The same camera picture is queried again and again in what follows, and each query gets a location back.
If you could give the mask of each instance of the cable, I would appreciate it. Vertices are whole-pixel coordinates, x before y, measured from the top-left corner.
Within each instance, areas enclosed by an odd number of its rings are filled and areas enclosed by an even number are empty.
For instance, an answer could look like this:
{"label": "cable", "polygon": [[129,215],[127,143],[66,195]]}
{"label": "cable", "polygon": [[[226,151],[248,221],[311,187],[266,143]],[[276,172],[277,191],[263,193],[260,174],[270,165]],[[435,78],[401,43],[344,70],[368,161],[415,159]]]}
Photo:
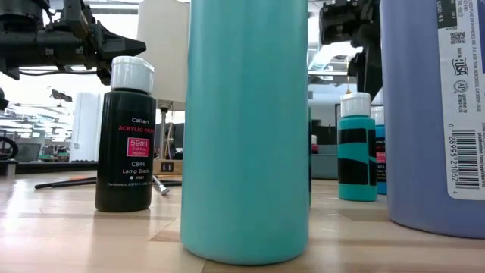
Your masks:
{"label": "cable", "polygon": [[33,76],[33,77],[56,75],[56,74],[93,75],[93,74],[96,74],[96,71],[49,71],[44,73],[29,73],[25,71],[20,71],[20,74],[25,76]]}

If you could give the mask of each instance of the small bottle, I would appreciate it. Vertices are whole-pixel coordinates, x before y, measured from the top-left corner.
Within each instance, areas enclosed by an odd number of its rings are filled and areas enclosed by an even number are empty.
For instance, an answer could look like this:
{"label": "small bottle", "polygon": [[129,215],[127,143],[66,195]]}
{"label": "small bottle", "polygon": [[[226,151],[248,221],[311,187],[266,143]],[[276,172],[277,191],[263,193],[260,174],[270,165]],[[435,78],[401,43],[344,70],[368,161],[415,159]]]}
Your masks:
{"label": "small bottle", "polygon": [[99,211],[135,212],[150,206],[157,108],[150,96],[153,78],[153,66],[141,58],[113,60],[99,143]]}
{"label": "small bottle", "polygon": [[339,197],[351,201],[375,201],[376,130],[371,116],[371,96],[344,95],[339,122]]}
{"label": "small bottle", "polygon": [[376,121],[377,193],[387,195],[384,107],[372,108],[371,117]]}

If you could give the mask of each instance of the black stripe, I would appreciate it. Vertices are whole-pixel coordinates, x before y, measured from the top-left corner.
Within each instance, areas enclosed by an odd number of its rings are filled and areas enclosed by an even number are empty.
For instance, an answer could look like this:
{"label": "black stripe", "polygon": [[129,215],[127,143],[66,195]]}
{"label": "black stripe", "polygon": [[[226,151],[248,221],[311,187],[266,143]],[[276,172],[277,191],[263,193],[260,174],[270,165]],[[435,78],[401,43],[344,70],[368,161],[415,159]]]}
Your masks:
{"label": "black stripe", "polygon": [[369,161],[369,171],[370,171],[370,179],[371,179],[371,186],[377,185],[377,164],[376,162]]}
{"label": "black stripe", "polygon": [[356,160],[339,158],[339,183],[368,184],[368,165]]}
{"label": "black stripe", "polygon": [[366,129],[345,129],[339,131],[339,144],[345,143],[366,143]]}
{"label": "black stripe", "polygon": [[368,131],[368,139],[369,139],[369,156],[375,158],[377,156],[376,153],[376,130],[369,130]]}

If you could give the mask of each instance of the machine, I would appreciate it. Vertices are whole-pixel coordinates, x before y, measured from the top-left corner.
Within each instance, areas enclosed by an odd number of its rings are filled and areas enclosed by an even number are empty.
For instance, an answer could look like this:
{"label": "machine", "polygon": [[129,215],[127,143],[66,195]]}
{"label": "machine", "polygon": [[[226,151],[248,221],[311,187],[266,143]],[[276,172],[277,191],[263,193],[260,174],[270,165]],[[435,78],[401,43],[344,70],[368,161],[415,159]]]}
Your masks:
{"label": "machine", "polygon": [[357,90],[377,95],[383,86],[380,49],[380,0],[333,0],[320,10],[322,45],[350,41],[363,47],[349,65],[348,75],[357,78]]}
{"label": "machine", "polygon": [[[111,81],[111,61],[121,55],[135,56],[146,44],[109,32],[96,21],[83,0],[64,0],[61,18],[51,2],[59,0],[0,0],[0,72],[19,80],[20,75],[94,74],[105,85]],[[50,23],[44,25],[43,15]],[[71,65],[87,70],[72,71]],[[58,71],[30,74],[21,67],[56,66]]]}

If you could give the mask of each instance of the desk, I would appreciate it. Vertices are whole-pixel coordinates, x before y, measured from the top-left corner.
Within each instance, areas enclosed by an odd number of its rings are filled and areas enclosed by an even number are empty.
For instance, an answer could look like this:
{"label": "desk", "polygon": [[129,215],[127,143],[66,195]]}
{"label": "desk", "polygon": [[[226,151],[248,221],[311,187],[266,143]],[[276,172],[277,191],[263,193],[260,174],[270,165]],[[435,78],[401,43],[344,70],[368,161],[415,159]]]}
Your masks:
{"label": "desk", "polygon": [[94,186],[33,190],[38,183],[94,175],[0,181],[0,272],[485,272],[485,241],[400,227],[389,222],[385,197],[373,203],[342,201],[335,181],[314,181],[307,252],[264,268],[219,265],[185,251],[180,187],[168,196],[154,191],[150,210],[125,214],[97,212]]}

